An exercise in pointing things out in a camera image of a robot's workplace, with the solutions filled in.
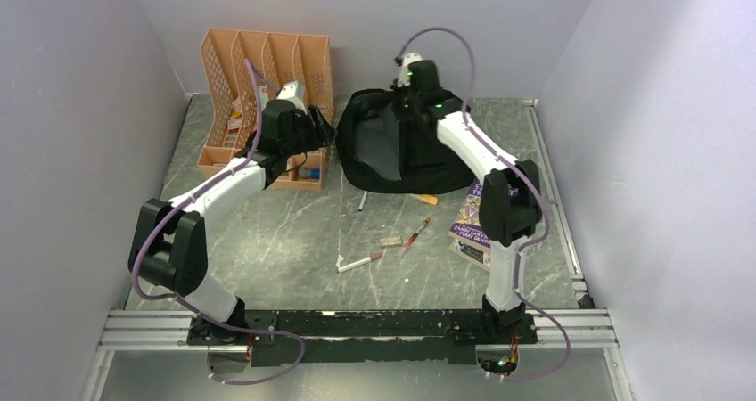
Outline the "black student backpack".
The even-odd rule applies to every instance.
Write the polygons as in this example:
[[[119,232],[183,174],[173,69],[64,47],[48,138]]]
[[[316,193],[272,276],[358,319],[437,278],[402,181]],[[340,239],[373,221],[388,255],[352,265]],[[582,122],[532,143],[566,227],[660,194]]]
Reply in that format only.
[[[355,92],[341,114],[335,148],[344,176],[368,192],[442,194],[469,186],[475,174],[412,120],[397,119],[394,93]]]

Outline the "purple storey treehouse book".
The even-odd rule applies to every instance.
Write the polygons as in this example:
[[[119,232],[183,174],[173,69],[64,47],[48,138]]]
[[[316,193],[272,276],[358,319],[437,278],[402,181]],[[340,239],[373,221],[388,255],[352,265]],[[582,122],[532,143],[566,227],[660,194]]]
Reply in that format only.
[[[490,239],[480,221],[482,184],[473,179],[456,218],[449,228],[449,236],[474,248],[490,251]]]

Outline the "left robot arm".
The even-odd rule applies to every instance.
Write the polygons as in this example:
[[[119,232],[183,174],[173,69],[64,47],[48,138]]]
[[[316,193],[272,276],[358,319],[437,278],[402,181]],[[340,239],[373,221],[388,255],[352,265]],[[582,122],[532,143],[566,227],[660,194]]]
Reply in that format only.
[[[316,105],[292,98],[268,102],[247,146],[219,172],[173,200],[152,199],[140,208],[128,261],[136,294],[150,297],[141,281],[165,288],[165,298],[202,314],[222,342],[241,340],[245,305],[210,275],[207,231],[289,172],[289,158],[321,149],[334,137]]]

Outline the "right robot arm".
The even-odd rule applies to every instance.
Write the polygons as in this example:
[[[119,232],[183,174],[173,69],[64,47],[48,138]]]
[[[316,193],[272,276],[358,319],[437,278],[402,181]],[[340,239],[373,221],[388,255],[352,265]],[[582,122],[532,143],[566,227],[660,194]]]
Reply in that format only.
[[[489,282],[481,331],[501,342],[525,315],[521,293],[524,250],[545,212],[538,167],[496,145],[473,121],[468,104],[443,89],[434,61],[419,53],[396,57],[399,107],[448,147],[481,183],[478,216],[489,239]]]

